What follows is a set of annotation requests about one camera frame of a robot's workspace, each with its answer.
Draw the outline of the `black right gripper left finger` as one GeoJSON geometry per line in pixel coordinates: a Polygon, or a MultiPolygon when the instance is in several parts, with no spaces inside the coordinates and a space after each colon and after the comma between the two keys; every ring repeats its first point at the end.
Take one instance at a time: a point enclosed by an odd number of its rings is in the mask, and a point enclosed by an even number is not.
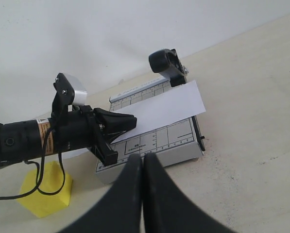
{"type": "Polygon", "coordinates": [[[138,233],[142,206],[142,159],[133,154],[106,194],[61,233],[138,233]]]}

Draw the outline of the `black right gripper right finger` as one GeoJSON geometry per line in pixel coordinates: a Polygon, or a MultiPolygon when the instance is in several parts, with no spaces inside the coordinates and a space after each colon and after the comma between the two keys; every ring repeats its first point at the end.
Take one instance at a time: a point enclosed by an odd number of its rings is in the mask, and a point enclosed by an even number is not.
{"type": "Polygon", "coordinates": [[[174,183],[154,153],[143,160],[142,200],[147,233],[232,233],[195,205],[174,183]]]}

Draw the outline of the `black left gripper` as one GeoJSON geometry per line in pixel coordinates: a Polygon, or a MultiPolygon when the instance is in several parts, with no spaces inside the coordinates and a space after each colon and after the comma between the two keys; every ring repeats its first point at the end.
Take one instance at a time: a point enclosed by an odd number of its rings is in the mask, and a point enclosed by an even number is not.
{"type": "Polygon", "coordinates": [[[64,110],[58,116],[52,115],[53,152],[87,148],[103,165],[113,165],[118,160],[118,153],[110,144],[134,129],[136,124],[134,115],[92,109],[88,105],[70,112],[64,110]]]}

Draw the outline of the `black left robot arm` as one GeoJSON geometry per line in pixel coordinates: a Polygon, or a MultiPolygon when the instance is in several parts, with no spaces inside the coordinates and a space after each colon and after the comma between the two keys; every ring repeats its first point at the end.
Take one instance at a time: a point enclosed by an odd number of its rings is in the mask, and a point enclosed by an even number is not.
{"type": "Polygon", "coordinates": [[[0,169],[26,160],[87,148],[102,162],[113,165],[118,152],[110,144],[136,127],[137,118],[101,108],[80,106],[67,114],[66,124],[59,123],[50,133],[42,150],[47,130],[54,118],[0,123],[0,169]]]}

